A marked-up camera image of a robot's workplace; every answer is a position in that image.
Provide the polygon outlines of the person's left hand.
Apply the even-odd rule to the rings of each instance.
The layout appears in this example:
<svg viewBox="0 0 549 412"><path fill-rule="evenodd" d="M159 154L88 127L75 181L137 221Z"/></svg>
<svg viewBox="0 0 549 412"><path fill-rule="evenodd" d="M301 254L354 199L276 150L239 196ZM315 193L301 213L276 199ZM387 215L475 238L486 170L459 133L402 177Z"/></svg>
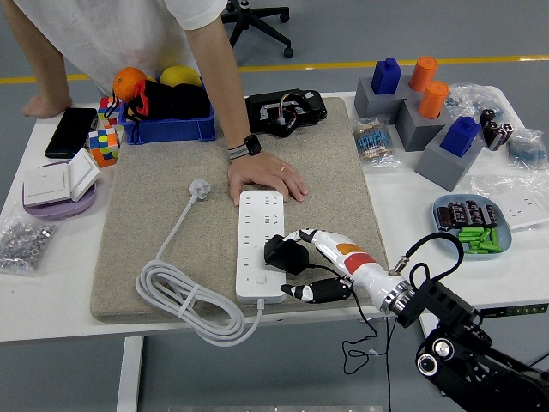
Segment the person's left hand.
<svg viewBox="0 0 549 412"><path fill-rule="evenodd" d="M302 202L309 194L297 169L269 152L245 155L231 161L227 176L229 194L235 206L239 206L244 185L268 186L278 191L285 201L292 197Z"/></svg>

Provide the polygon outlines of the person's right hand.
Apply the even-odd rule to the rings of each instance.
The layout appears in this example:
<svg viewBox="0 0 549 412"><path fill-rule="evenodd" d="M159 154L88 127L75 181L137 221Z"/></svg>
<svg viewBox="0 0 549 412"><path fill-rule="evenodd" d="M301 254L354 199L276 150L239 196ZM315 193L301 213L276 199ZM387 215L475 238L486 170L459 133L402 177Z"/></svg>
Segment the person's right hand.
<svg viewBox="0 0 549 412"><path fill-rule="evenodd" d="M53 118L72 107L73 100L70 97L47 99L41 94L32 97L21 109L21 113L29 118Z"/></svg>

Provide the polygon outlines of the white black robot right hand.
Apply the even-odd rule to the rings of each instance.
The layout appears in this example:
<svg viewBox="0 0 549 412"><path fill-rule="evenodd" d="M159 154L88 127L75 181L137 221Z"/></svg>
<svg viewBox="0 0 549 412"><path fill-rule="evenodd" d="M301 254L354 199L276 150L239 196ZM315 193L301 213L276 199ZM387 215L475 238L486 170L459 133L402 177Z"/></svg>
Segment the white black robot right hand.
<svg viewBox="0 0 549 412"><path fill-rule="evenodd" d="M365 289L376 309L398 315L413 297L409 283L391 275L365 250L348 237L323 230L302 229L290 233L285 242L303 240L313 244L341 273L340 277L301 286L284 284L281 291L310 304L347 299L354 287Z"/></svg>

